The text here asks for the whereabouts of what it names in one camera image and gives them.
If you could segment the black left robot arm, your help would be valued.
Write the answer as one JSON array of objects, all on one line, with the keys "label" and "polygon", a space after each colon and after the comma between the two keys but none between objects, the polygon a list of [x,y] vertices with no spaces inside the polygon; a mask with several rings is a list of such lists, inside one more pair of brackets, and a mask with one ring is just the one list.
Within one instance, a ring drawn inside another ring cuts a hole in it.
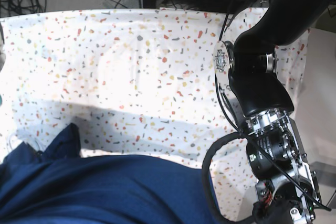
[{"label": "black left robot arm", "polygon": [[260,21],[235,42],[220,40],[214,51],[220,108],[234,132],[205,154],[202,184],[210,212],[229,223],[215,200],[210,164],[223,146],[246,139],[246,155],[258,200],[243,223],[312,223],[325,209],[316,174],[310,170],[295,122],[293,102],[276,74],[277,46],[298,39],[332,0],[273,0]]}]

